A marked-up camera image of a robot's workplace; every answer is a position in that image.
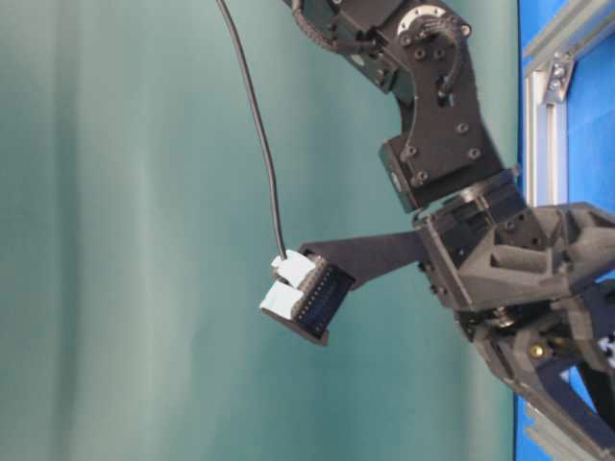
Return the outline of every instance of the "black robotic arm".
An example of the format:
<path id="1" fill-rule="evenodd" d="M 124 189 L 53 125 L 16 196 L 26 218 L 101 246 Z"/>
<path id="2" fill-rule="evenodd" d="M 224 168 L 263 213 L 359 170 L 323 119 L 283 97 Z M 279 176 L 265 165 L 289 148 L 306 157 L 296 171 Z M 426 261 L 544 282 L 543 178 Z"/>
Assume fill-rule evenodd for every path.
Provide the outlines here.
<path id="1" fill-rule="evenodd" d="M 349 290 L 419 262 L 491 371 L 592 456 L 615 460 L 615 218 L 530 208 L 480 117 L 470 25 L 438 0 L 284 0 L 401 109 L 381 159 L 414 231 L 306 244 L 262 310 L 317 344 Z M 419 212 L 446 199 L 437 211 Z M 561 375 L 577 366 L 593 411 Z"/>

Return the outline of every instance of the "metal bracket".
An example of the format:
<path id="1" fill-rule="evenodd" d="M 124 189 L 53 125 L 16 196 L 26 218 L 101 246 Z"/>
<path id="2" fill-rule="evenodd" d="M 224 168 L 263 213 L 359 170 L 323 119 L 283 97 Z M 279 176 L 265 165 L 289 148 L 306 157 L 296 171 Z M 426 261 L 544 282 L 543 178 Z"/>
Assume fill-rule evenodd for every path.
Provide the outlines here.
<path id="1" fill-rule="evenodd" d="M 575 61 L 570 54 L 562 56 L 561 53 L 555 53 L 549 65 L 549 78 L 545 82 L 543 96 L 545 104 L 562 104 L 566 101 L 574 70 Z"/>

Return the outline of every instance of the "black cable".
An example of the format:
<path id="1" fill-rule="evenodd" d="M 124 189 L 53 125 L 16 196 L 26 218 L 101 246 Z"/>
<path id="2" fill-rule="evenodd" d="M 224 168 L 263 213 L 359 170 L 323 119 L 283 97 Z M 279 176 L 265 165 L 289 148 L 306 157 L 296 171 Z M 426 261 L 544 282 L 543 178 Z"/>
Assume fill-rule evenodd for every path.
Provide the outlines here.
<path id="1" fill-rule="evenodd" d="M 451 70 L 444 78 L 442 86 L 440 86 L 440 96 L 444 97 L 453 91 L 453 86 L 459 75 L 461 75 L 461 70 L 463 70 L 463 65 L 465 64 L 467 43 L 458 21 L 454 17 L 434 19 L 425 23 L 422 32 L 423 37 L 438 34 L 446 37 L 455 47 L 455 60 Z"/>
<path id="2" fill-rule="evenodd" d="M 327 51 L 340 55 L 357 55 L 372 51 L 377 46 L 375 40 L 345 42 L 327 38 L 304 16 L 304 0 L 292 0 L 291 10 L 299 29 L 301 29 L 311 41 Z"/>
<path id="3" fill-rule="evenodd" d="M 262 118 L 260 117 L 260 109 L 258 108 L 257 95 L 254 91 L 254 85 L 252 84 L 252 77 L 250 76 L 250 69 L 246 61 L 245 53 L 243 52 L 243 46 L 241 45 L 241 39 L 237 33 L 237 28 L 234 25 L 233 18 L 229 13 L 229 9 L 224 0 L 216 0 L 224 20 L 227 23 L 231 38 L 233 39 L 234 50 L 237 53 L 239 60 L 239 66 L 241 67 L 241 74 L 243 75 L 243 81 L 246 84 L 246 90 L 248 91 L 248 100 L 250 102 L 250 109 L 254 117 L 254 122 L 257 126 L 258 138 L 260 139 L 260 147 L 262 149 L 262 155 L 265 160 L 265 166 L 267 168 L 267 175 L 269 177 L 269 196 L 271 201 L 271 215 L 273 218 L 273 229 L 276 235 L 276 243 L 278 244 L 278 252 L 282 259 L 286 259 L 286 246 L 284 245 L 282 235 L 282 222 L 280 218 L 280 204 L 278 202 L 278 185 L 276 182 L 276 170 L 273 165 L 273 159 L 271 157 L 271 150 L 269 149 L 269 141 L 267 140 L 267 133 L 262 125 Z"/>

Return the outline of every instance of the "bolt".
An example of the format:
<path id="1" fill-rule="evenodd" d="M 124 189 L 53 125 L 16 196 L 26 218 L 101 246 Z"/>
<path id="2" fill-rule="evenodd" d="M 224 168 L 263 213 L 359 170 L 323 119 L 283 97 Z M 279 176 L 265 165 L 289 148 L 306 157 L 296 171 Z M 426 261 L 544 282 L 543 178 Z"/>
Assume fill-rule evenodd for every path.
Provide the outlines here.
<path id="1" fill-rule="evenodd" d="M 545 348 L 541 344 L 534 344 L 529 348 L 529 355 L 533 358 L 542 358 L 545 356 Z"/>
<path id="2" fill-rule="evenodd" d="M 468 157 L 471 160 L 478 160 L 481 154 L 482 152 L 480 151 L 480 149 L 470 149 L 470 151 L 468 152 Z"/>
<path id="3" fill-rule="evenodd" d="M 460 123 L 457 125 L 456 131 L 458 134 L 466 134 L 470 131 L 470 125 L 467 123 Z"/>
<path id="4" fill-rule="evenodd" d="M 416 147 L 406 146 L 406 148 L 402 151 L 402 154 L 400 155 L 400 159 L 402 162 L 407 162 L 411 158 L 415 158 L 418 153 L 419 150 Z"/>
<path id="5" fill-rule="evenodd" d="M 410 46 L 412 44 L 412 37 L 410 36 L 410 34 L 403 34 L 400 37 L 400 42 L 404 46 Z"/>
<path id="6" fill-rule="evenodd" d="M 430 178 L 430 175 L 426 171 L 419 171 L 416 176 L 412 177 L 410 184 L 414 188 L 421 187 L 426 180 Z"/>
<path id="7" fill-rule="evenodd" d="M 564 75 L 566 75 L 566 69 L 561 64 L 556 64 L 553 67 L 553 76 L 561 79 Z"/>
<path id="8" fill-rule="evenodd" d="M 561 80 L 551 80 L 549 83 L 549 90 L 558 91 L 561 88 Z"/>
<path id="9" fill-rule="evenodd" d="M 417 61 L 422 61 L 425 59 L 425 57 L 427 56 L 427 52 L 425 51 L 425 48 L 418 48 L 415 52 L 414 52 L 414 58 Z"/>

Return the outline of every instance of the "teal fabric backdrop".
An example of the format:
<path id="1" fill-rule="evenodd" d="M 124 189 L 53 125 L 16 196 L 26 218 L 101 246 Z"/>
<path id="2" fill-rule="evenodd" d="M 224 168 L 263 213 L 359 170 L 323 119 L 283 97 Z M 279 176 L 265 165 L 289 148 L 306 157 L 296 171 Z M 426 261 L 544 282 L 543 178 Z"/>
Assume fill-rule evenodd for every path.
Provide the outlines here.
<path id="1" fill-rule="evenodd" d="M 515 2 L 452 0 L 517 145 Z M 290 247 L 404 231 L 390 97 L 281 0 L 230 0 Z M 512 397 L 406 269 L 317 349 L 258 312 L 264 167 L 213 0 L 0 0 L 0 448 L 7 461 L 511 459 Z"/>

